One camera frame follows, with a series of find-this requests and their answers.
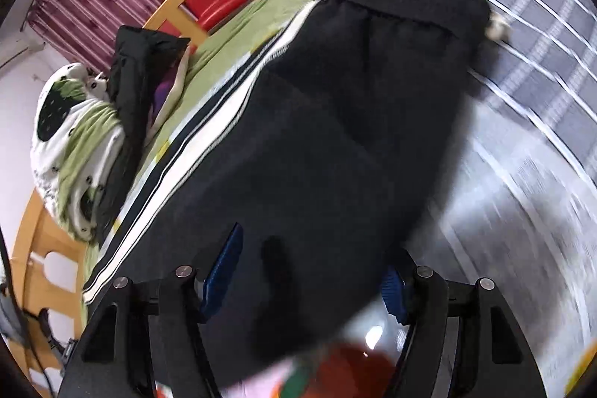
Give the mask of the grey checked cloth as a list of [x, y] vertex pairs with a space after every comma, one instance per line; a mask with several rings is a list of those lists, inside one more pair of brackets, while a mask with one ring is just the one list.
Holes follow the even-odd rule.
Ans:
[[410, 253], [448, 280], [492, 279], [562, 397], [596, 341], [596, 10], [487, 1], [510, 34], [469, 73], [448, 177]]

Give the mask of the red chair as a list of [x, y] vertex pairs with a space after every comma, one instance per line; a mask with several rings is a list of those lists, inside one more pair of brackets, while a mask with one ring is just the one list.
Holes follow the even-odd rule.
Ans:
[[212, 34], [248, 3], [249, 0], [185, 0], [180, 8], [199, 28]]

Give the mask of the green bed blanket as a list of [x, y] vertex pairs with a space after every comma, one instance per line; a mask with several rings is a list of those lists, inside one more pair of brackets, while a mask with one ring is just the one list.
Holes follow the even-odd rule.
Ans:
[[118, 237], [119, 227], [124, 223], [126, 213], [135, 198], [142, 189], [151, 185], [150, 174], [166, 151], [173, 147], [183, 126], [199, 113], [216, 94], [217, 89], [222, 88], [232, 76], [233, 70], [247, 59], [248, 53], [255, 50], [267, 37], [277, 33], [309, 1], [311, 0], [254, 0], [199, 46], [191, 57], [181, 100], [163, 127], [150, 138], [149, 144], [143, 149], [141, 164], [135, 172], [134, 184], [128, 192], [125, 208], [104, 232], [104, 243], [95, 244], [88, 251], [88, 280], [83, 286], [86, 301], [91, 299], [89, 295], [104, 285], [118, 268], [118, 264], [110, 262], [110, 253], [118, 249], [118, 245], [111, 240]]

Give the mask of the wooden bed frame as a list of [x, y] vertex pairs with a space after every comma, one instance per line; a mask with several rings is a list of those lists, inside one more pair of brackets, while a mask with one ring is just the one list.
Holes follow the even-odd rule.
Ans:
[[[208, 22], [203, 14], [218, 8], [218, 2], [219, 0], [164, 0], [156, 12], [148, 17], [145, 26], [149, 29], [165, 27], [172, 34], [191, 38], [193, 46], [200, 46], [215, 31], [216, 26], [223, 25], [234, 13], [227, 11], [215, 22]], [[34, 260], [52, 253], [61, 254], [77, 265], [73, 290], [66, 290], [51, 282], [44, 272], [44, 264]], [[79, 337], [81, 334], [83, 319], [80, 312], [80, 286], [83, 283], [85, 257], [85, 245], [72, 240], [61, 230], [44, 209], [40, 195], [32, 192], [10, 259], [16, 302], [27, 319], [31, 344], [30, 348], [26, 348], [13, 341], [10, 351], [27, 379], [32, 378], [32, 370], [44, 372], [47, 368], [57, 369], [60, 366], [37, 324], [40, 309], [51, 308], [72, 318], [74, 336]]]

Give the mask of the black folded jacket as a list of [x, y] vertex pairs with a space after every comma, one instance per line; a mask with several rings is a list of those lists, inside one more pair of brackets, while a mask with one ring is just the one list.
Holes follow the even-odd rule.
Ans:
[[104, 185], [95, 239], [106, 240], [132, 188], [143, 154], [153, 96], [168, 70], [187, 49], [187, 37], [123, 25], [115, 38], [107, 91], [125, 139]]

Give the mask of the white green folded quilt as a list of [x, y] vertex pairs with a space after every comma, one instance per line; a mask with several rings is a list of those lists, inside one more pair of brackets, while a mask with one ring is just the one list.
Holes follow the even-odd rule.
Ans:
[[94, 239], [98, 205], [124, 140], [106, 80], [80, 63], [49, 77], [35, 110], [30, 167], [44, 208], [70, 237]]

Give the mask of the black pants with white stripe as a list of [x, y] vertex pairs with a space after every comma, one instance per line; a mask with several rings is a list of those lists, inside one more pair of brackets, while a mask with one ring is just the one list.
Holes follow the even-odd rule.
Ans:
[[200, 329], [219, 388], [328, 341], [431, 197], [487, 0], [311, 0], [180, 123], [84, 288], [164, 278], [244, 232]]

